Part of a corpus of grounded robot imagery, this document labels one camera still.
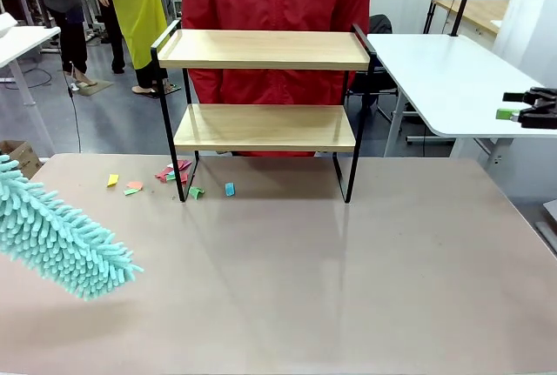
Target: black clamp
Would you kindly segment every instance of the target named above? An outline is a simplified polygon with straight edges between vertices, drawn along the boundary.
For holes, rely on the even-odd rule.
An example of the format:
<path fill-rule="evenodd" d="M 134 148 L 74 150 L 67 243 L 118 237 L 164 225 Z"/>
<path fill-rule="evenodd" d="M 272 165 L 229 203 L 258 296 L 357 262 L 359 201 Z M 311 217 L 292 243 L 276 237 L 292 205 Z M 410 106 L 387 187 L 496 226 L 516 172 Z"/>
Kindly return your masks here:
<path fill-rule="evenodd" d="M 557 130 L 557 89 L 532 88 L 524 94 L 506 92 L 503 101 L 532 105 L 511 118 L 523 129 Z"/>

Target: paper scrap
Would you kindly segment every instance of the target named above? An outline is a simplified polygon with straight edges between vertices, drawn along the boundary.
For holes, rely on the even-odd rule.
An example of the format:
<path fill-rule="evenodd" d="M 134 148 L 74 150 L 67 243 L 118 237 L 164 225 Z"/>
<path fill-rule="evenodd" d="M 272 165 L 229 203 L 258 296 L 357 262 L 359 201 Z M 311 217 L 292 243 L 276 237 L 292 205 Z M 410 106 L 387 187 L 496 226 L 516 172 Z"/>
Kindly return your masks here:
<path fill-rule="evenodd" d="M 132 182 L 128 183 L 127 186 L 128 186 L 128 188 L 131 188 L 133 190 L 141 191 L 143 189 L 143 182 L 132 181 Z"/>
<path fill-rule="evenodd" d="M 194 197 L 195 199 L 198 199 L 203 194 L 205 194 L 205 191 L 203 191 L 201 188 L 198 188 L 197 186 L 191 186 L 190 187 L 190 195 L 192 197 Z"/>
<path fill-rule="evenodd" d="M 233 182 L 229 182 L 228 184 L 225 185 L 225 191 L 226 191 L 226 196 L 227 197 L 232 197 L 236 192 L 234 190 L 234 183 Z"/>
<path fill-rule="evenodd" d="M 124 191 L 124 195 L 127 197 L 128 195 L 135 194 L 136 192 L 139 192 L 139 190 L 136 190 L 135 188 L 130 188 L 129 190 Z"/>
<path fill-rule="evenodd" d="M 191 165 L 191 160 L 178 160 L 178 168 L 181 171 L 185 170 L 190 165 Z M 171 172 L 172 173 L 174 172 L 174 168 L 172 167 L 172 164 L 169 164 L 161 172 L 159 172 L 157 175 L 155 175 L 155 178 L 158 179 L 163 184 L 165 184 L 166 181 L 168 180 L 166 178 L 166 176 Z"/>
<path fill-rule="evenodd" d="M 191 165 L 191 160 L 178 160 L 178 168 L 183 171 L 185 168 L 187 168 L 189 165 Z M 167 168 L 171 168 L 174 169 L 174 166 L 172 166 L 172 164 L 167 164 L 166 165 Z"/>
<path fill-rule="evenodd" d="M 106 184 L 106 186 L 116 185 L 117 182 L 118 182 L 118 175 L 110 175 L 108 177 L 108 184 Z"/>
<path fill-rule="evenodd" d="M 167 181 L 175 181 L 176 180 L 176 175 L 172 174 L 168 174 L 166 175 L 166 180 Z M 182 181 L 182 184 L 185 184 L 188 180 L 188 174 L 187 172 L 180 172 L 180 180 Z"/>

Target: yellow apron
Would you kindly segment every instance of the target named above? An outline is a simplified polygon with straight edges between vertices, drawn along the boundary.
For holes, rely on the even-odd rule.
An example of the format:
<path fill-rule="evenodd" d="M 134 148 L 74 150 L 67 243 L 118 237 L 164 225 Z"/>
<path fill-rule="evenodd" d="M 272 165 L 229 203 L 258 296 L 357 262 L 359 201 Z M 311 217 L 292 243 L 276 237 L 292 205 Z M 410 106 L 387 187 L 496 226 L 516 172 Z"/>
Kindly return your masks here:
<path fill-rule="evenodd" d="M 166 29 L 161 0 L 112 0 L 134 69 L 151 61 L 151 45 Z"/>

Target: gray tabletop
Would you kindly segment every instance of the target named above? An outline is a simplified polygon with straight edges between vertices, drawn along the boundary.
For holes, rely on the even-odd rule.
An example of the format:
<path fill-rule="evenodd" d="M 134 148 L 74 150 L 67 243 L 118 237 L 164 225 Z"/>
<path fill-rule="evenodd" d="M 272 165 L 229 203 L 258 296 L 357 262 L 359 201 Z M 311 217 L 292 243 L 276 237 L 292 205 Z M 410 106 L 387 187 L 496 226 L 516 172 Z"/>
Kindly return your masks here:
<path fill-rule="evenodd" d="M 557 368 L 557 263 L 474 162 L 360 159 L 350 205 L 328 159 L 205 157 L 205 196 L 186 204 L 154 178 L 169 162 L 57 155 L 40 170 L 145 273 L 85 303 L 0 257 L 0 372 Z"/>

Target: wooden shelf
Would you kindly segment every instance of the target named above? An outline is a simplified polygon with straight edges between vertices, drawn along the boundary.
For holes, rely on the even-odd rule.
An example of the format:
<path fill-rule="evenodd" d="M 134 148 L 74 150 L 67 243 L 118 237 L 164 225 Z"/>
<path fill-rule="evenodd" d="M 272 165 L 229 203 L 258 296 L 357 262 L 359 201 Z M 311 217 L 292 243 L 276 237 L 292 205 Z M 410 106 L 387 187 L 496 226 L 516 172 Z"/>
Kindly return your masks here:
<path fill-rule="evenodd" d="M 459 12 L 460 0 L 433 0 L 444 10 L 450 11 L 453 14 Z M 499 21 L 505 17 L 507 12 L 508 1 L 479 1 L 470 0 L 464 9 L 464 19 L 472 23 L 475 27 L 483 29 L 497 36 L 499 34 L 499 27 L 492 23 L 492 21 Z"/>
<path fill-rule="evenodd" d="M 174 144 L 182 151 L 351 152 L 340 105 L 188 105 Z"/>
<path fill-rule="evenodd" d="M 352 33 L 178 30 L 158 53 L 162 68 L 367 70 Z"/>

